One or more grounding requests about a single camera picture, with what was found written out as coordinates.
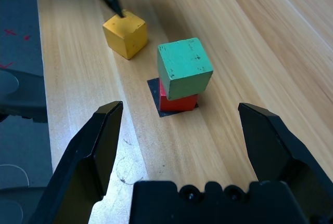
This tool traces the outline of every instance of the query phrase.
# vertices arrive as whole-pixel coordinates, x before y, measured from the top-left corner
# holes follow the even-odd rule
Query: wooden table
[[[127,61],[108,48],[100,0],[39,0],[53,167],[105,103],[122,100],[108,194],[91,223],[126,223],[140,179],[209,180],[244,190],[256,180],[237,106],[280,115],[333,179],[333,0],[121,0],[147,22],[149,43]],[[214,66],[200,107],[159,118],[147,80],[157,45],[201,39]]]

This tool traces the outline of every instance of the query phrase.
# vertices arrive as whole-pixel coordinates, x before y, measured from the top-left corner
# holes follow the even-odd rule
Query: gray surface
[[[0,96],[13,93],[19,88],[17,78],[7,71],[0,70]]]
[[[43,76],[37,0],[0,0],[0,12],[0,67]],[[19,116],[1,122],[0,166],[3,164],[22,168],[30,186],[47,186],[52,176],[48,125]],[[26,183],[17,168],[0,168],[0,189]]]

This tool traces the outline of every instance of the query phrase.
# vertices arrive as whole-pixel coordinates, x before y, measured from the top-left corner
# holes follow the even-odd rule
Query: wooden block
[[[202,93],[213,66],[197,38],[158,46],[157,66],[169,100]]]
[[[198,94],[169,101],[161,80],[160,83],[160,111],[191,111],[195,108]]]
[[[113,16],[103,25],[109,47],[131,59],[147,43],[147,26],[144,20],[124,10],[124,18]]]

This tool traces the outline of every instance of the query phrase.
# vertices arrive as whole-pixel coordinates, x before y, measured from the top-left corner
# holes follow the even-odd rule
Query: red mark
[[[7,64],[7,65],[2,65],[2,64],[0,64],[0,68],[6,69],[6,68],[8,68],[9,66],[11,66],[12,63],[13,63],[13,62],[11,62],[11,63],[9,63],[9,64]]]
[[[14,33],[12,30],[5,29],[5,32],[6,32],[6,35],[8,35],[8,34],[16,35],[16,33]]]

